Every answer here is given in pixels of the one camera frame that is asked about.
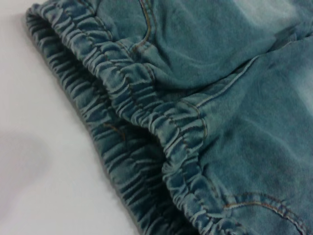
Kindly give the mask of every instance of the light blue denim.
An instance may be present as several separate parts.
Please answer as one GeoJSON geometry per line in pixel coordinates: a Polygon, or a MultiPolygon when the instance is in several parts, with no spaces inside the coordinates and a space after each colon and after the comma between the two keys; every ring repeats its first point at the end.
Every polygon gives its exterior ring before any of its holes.
{"type": "Polygon", "coordinates": [[[49,0],[27,25],[142,234],[313,235],[312,0],[49,0]]]}

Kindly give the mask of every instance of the jeans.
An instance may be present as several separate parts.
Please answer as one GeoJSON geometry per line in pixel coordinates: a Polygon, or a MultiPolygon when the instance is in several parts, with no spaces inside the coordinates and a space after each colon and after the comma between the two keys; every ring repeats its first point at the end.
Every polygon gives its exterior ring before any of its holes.
{"type": "Polygon", "coordinates": [[[26,18],[142,234],[313,235],[313,1],[48,0],[26,18]]]}

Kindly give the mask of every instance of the denim fabric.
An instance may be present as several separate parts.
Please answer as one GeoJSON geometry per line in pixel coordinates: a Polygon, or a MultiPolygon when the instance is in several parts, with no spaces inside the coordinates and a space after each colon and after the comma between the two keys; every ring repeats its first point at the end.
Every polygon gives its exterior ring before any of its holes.
{"type": "Polygon", "coordinates": [[[142,234],[313,235],[311,0],[49,0],[26,18],[142,234]]]}

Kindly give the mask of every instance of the white surface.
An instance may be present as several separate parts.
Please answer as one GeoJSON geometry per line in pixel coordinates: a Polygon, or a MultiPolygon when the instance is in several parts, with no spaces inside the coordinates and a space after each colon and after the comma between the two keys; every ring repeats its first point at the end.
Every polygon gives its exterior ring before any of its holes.
{"type": "Polygon", "coordinates": [[[0,235],[138,234],[26,34],[33,1],[0,8],[0,235]]]}

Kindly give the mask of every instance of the faded denim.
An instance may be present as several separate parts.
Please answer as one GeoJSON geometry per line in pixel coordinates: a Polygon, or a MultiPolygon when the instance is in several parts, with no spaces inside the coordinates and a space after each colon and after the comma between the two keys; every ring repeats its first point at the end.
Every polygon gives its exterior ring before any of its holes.
{"type": "Polygon", "coordinates": [[[27,25],[142,234],[313,235],[313,1],[49,0],[27,25]]]}

